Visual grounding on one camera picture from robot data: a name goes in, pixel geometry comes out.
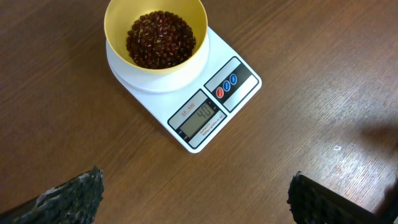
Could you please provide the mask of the white digital kitchen scale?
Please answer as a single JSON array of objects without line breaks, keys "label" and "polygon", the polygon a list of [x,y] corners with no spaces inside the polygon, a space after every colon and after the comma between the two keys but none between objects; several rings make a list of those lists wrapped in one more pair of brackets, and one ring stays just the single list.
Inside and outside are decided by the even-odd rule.
[{"label": "white digital kitchen scale", "polygon": [[188,151],[200,152],[259,91],[259,75],[208,29],[205,51],[192,67],[160,76],[140,72],[106,46],[122,86]]}]

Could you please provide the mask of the red beans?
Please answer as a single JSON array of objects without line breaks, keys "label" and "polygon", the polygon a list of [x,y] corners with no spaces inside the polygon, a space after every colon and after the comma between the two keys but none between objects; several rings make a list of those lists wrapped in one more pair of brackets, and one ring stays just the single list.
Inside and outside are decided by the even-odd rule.
[{"label": "red beans", "polygon": [[158,70],[188,60],[196,43],[192,28],[181,17],[154,11],[133,23],[127,32],[126,48],[136,65]]}]

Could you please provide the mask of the yellow plastic bowl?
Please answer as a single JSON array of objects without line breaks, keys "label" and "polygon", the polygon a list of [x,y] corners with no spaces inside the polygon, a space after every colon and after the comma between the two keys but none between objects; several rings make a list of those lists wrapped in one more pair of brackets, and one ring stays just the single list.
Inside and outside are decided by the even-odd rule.
[{"label": "yellow plastic bowl", "polygon": [[[127,32],[141,15],[153,11],[169,11],[182,17],[192,28],[197,44],[193,55],[184,63],[165,69],[142,68],[133,62],[126,48]],[[104,15],[104,33],[113,52],[131,68],[151,75],[169,75],[195,62],[208,35],[208,17],[200,0],[111,0]]]}]

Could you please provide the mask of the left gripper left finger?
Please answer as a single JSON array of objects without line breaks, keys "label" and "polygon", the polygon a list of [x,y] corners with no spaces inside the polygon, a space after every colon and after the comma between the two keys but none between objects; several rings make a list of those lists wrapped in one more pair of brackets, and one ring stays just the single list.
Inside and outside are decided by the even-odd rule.
[{"label": "left gripper left finger", "polygon": [[1,213],[1,224],[87,223],[103,200],[103,170],[94,167]]}]

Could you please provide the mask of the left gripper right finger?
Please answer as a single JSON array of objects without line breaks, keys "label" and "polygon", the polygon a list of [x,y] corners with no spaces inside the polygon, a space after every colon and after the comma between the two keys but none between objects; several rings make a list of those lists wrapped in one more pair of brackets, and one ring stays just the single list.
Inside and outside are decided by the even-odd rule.
[{"label": "left gripper right finger", "polygon": [[300,172],[290,182],[287,204],[299,224],[377,224],[373,213],[309,179]]}]

